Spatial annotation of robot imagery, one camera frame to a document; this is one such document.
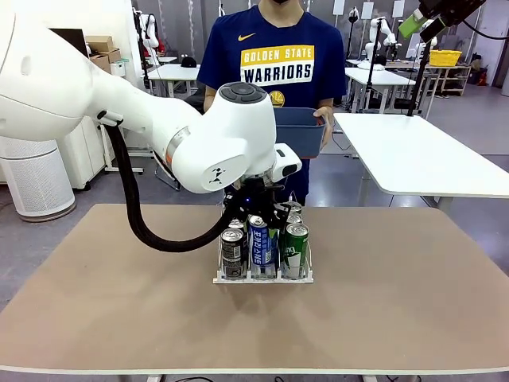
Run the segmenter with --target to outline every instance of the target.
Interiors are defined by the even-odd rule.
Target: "shirt sleeve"
[[[198,73],[198,80],[215,90],[227,83],[225,78],[227,62],[220,32],[220,19],[218,18],[212,27],[204,59],[201,61],[200,72]]]
[[[318,100],[340,98],[346,91],[344,75],[343,38],[339,30],[334,29],[325,54],[324,71],[320,75]]]

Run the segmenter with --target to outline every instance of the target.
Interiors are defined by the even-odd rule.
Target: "gray plastic bin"
[[[324,137],[325,121],[313,117],[315,111],[303,107],[275,107],[276,143],[286,143],[299,158],[316,158]]]

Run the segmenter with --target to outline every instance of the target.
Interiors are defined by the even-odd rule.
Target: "golden state warriors shirt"
[[[346,92],[343,40],[339,30],[312,14],[278,28],[253,6],[217,19],[198,80],[216,90],[249,82],[265,89],[275,107],[316,108]]]

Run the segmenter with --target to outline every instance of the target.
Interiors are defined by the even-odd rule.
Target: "blue can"
[[[249,248],[251,264],[258,267],[273,264],[278,255],[277,234],[268,229],[260,216],[249,218]]]

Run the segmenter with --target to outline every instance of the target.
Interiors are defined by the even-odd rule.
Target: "hand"
[[[334,125],[334,112],[330,106],[323,106],[316,110],[313,116],[319,118],[323,117],[325,119],[325,132],[324,137],[321,141],[320,150],[325,147],[330,138],[332,137],[332,126]]]

